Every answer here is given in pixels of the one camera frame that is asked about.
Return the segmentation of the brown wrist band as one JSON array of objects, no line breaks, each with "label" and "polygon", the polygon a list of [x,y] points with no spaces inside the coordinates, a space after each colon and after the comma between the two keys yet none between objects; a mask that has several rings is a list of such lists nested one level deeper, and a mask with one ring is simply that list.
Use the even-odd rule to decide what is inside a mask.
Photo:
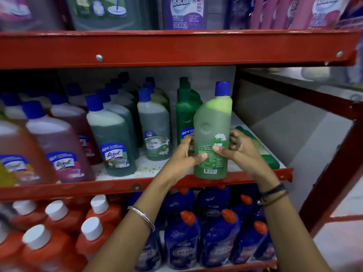
[{"label": "brown wrist band", "polygon": [[289,192],[284,191],[284,193],[277,196],[275,199],[265,201],[263,198],[261,198],[257,201],[257,203],[263,207],[268,207],[268,206],[275,204],[276,202],[278,202],[279,200],[283,199],[284,197],[286,197],[288,195],[289,195]]}]

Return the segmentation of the group of orange white-capped bottles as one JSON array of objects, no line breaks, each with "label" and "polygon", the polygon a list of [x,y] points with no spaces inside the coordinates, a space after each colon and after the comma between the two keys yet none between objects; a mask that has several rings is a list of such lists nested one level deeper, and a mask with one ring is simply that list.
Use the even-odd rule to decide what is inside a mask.
[{"label": "group of orange white-capped bottles", "polygon": [[123,219],[105,195],[0,204],[0,272],[82,272]]}]

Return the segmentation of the dark green bottle green cap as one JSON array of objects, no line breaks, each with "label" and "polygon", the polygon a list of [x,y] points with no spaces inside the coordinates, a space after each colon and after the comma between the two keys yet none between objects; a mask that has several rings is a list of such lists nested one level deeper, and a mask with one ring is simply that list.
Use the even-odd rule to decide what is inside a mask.
[{"label": "dark green bottle green cap", "polygon": [[178,91],[183,91],[183,90],[190,90],[194,94],[197,93],[196,90],[192,89],[191,82],[189,81],[188,77],[186,77],[186,76],[179,78],[179,88],[178,88]]},{"label": "dark green bottle green cap", "polygon": [[177,90],[177,102],[175,107],[178,145],[181,144],[186,135],[193,134],[194,115],[202,104],[203,102],[199,93],[192,93],[190,90]]}]

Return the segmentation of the group of pink blue-capped bottles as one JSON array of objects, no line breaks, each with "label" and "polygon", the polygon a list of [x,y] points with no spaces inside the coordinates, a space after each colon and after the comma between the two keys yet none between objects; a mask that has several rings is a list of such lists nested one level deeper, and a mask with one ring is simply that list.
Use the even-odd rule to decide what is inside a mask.
[{"label": "group of pink blue-capped bottles", "polygon": [[79,136],[70,123],[49,116],[38,100],[22,102],[14,92],[2,92],[0,97],[5,104],[6,116],[12,121],[21,121],[22,125],[15,124],[36,139],[54,167],[58,182],[78,183],[96,179]]}]

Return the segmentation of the person's right forearm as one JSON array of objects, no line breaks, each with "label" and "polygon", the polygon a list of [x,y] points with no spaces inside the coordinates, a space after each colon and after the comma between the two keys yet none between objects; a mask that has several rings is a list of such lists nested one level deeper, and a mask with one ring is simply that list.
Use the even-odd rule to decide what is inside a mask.
[{"label": "person's right forearm", "polygon": [[[284,192],[269,196],[275,199]],[[280,272],[334,272],[307,231],[289,195],[264,207]]]}]

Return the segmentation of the blue purple package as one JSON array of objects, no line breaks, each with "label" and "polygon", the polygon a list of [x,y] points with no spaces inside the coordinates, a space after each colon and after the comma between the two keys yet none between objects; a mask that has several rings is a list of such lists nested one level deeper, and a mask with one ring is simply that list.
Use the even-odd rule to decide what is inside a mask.
[{"label": "blue purple package", "polygon": [[335,29],[363,28],[363,0],[350,0]]}]

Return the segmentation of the peach cleaner bottle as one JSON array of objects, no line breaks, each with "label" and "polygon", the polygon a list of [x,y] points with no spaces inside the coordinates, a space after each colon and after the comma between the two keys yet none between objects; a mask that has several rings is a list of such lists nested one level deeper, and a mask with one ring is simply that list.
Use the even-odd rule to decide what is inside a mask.
[{"label": "peach cleaner bottle", "polygon": [[54,167],[36,139],[23,127],[0,120],[0,163],[19,186],[58,182]]}]

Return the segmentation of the dark purple cleaner pouch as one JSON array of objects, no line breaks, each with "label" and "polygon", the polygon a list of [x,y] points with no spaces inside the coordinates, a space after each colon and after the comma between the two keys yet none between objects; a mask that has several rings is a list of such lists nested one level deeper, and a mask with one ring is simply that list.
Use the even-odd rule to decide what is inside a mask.
[{"label": "dark purple cleaner pouch", "polygon": [[226,28],[228,30],[247,30],[250,28],[255,0],[228,0]]}]

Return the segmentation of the large maroon cleaner bottle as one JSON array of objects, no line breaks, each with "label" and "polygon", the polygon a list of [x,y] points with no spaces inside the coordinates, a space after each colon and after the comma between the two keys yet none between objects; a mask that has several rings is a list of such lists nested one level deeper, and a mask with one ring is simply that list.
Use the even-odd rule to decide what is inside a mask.
[{"label": "large maroon cleaner bottle", "polygon": [[65,26],[55,0],[0,0],[0,31],[60,31]]}]

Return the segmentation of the large pink cleaner bottle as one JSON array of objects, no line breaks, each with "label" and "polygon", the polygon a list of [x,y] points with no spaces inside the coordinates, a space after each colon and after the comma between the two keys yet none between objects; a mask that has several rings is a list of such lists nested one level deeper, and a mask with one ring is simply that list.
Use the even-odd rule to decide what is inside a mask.
[{"label": "large pink cleaner bottle", "polygon": [[263,17],[266,7],[271,4],[273,0],[254,0],[254,10],[251,16],[250,29],[261,29],[263,23]]},{"label": "large pink cleaner bottle", "polygon": [[273,16],[272,29],[289,29],[296,14],[299,0],[279,0]]},{"label": "large pink cleaner bottle", "polygon": [[332,29],[350,0],[299,0],[291,30]]}]

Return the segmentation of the person's left hand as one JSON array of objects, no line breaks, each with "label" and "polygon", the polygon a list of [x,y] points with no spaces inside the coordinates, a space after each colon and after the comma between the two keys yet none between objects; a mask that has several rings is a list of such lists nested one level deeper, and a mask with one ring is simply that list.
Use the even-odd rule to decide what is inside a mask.
[{"label": "person's left hand", "polygon": [[193,135],[185,136],[172,157],[159,172],[161,178],[172,186],[180,179],[184,178],[188,172],[194,168],[191,168],[191,156],[188,154],[192,142],[194,142]]}]

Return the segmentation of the green bottle lying flat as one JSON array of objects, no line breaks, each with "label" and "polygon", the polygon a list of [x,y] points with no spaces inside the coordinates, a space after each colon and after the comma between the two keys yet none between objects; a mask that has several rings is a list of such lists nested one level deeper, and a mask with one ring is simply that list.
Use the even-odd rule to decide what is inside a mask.
[{"label": "green bottle lying flat", "polygon": [[266,163],[270,166],[271,169],[274,170],[280,168],[280,164],[277,161],[277,159],[275,159],[271,155],[271,153],[266,149],[266,147],[263,146],[261,142],[251,132],[244,129],[242,126],[237,126],[236,129],[243,132],[246,136],[252,139],[253,144],[255,145],[260,155],[263,157],[263,159],[266,161]]}]

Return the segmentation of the light green cleaner bottle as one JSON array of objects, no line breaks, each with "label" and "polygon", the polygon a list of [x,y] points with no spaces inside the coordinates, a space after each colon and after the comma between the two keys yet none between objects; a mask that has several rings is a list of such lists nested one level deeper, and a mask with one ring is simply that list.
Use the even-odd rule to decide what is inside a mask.
[{"label": "light green cleaner bottle", "polygon": [[216,82],[215,97],[202,104],[193,119],[194,156],[206,153],[208,158],[196,165],[196,177],[208,180],[224,179],[228,171],[228,159],[212,150],[214,145],[229,148],[232,117],[230,82]]}]

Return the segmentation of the large purple cleaner bottle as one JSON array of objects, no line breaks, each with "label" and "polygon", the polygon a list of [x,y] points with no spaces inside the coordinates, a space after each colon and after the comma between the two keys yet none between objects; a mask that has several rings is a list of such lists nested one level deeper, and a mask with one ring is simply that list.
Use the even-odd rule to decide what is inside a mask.
[{"label": "large purple cleaner bottle", "polygon": [[161,0],[163,30],[206,30],[208,0]]}]

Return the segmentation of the row of green blue-capped bottles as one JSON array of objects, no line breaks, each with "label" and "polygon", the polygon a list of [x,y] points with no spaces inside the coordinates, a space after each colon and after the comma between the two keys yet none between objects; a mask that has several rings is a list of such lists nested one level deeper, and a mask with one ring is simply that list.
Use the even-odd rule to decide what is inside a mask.
[{"label": "row of green blue-capped bottles", "polygon": [[[142,144],[146,158],[164,161],[171,158],[171,123],[169,110],[152,99],[154,86],[144,83],[138,89],[137,111],[141,123]],[[95,136],[106,172],[112,177],[125,177],[137,171],[139,147],[134,125],[129,126],[120,105],[112,102],[106,89],[86,96],[87,120]]]}]

